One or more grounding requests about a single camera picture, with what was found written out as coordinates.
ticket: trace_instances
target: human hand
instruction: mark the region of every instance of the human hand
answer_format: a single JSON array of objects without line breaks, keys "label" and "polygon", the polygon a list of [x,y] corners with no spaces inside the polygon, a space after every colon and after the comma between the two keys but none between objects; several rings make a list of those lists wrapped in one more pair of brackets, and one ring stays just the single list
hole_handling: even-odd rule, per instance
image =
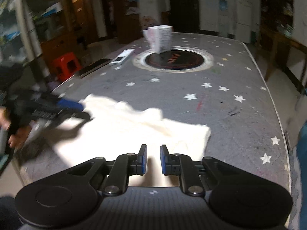
[{"label": "human hand", "polygon": [[[8,118],[8,111],[6,110],[6,108],[0,108],[0,126],[4,129],[4,130],[8,130],[10,128],[11,122]],[[16,134],[11,135],[10,139],[9,139],[9,145],[10,148],[21,148],[30,132],[31,132],[31,126],[25,126],[25,127],[21,127],[17,130]]]}]

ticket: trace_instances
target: round black base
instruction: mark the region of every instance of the round black base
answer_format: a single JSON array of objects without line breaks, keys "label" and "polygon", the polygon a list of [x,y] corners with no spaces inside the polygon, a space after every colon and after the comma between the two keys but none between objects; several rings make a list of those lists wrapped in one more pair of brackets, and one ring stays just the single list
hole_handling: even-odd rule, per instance
[{"label": "round black base", "polygon": [[159,69],[187,70],[198,67],[204,63],[204,58],[186,50],[171,50],[164,53],[152,53],[145,59],[147,65]]}]

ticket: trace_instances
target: white towel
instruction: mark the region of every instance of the white towel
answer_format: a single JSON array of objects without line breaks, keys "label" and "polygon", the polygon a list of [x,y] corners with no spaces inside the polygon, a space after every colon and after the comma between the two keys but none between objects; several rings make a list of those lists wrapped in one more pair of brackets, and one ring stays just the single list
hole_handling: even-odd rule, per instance
[{"label": "white towel", "polygon": [[178,179],[162,174],[160,146],[166,144],[171,154],[189,155],[201,161],[211,130],[206,125],[192,125],[163,118],[162,111],[149,108],[135,111],[125,102],[89,95],[81,103],[94,119],[82,127],[82,121],[71,118],[45,136],[53,149],[70,167],[102,156],[115,160],[125,153],[138,153],[148,146],[144,176],[130,176],[130,186],[178,186]]}]

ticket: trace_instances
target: circular hot pot burner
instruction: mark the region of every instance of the circular hot pot burner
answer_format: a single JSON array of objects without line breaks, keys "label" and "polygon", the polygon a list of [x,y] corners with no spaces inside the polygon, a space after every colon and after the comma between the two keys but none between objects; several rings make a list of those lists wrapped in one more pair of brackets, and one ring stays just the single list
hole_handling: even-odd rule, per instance
[{"label": "circular hot pot burner", "polygon": [[171,51],[154,53],[152,50],[138,54],[136,67],[162,72],[196,72],[210,68],[214,58],[205,50],[189,47],[173,47]]}]

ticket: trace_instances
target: person's leg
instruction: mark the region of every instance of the person's leg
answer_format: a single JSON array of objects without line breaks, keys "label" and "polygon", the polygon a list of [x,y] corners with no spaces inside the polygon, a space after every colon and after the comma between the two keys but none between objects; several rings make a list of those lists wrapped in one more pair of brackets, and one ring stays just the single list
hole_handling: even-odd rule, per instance
[{"label": "person's leg", "polygon": [[14,198],[0,197],[0,229],[18,230],[22,226],[15,209]]}]

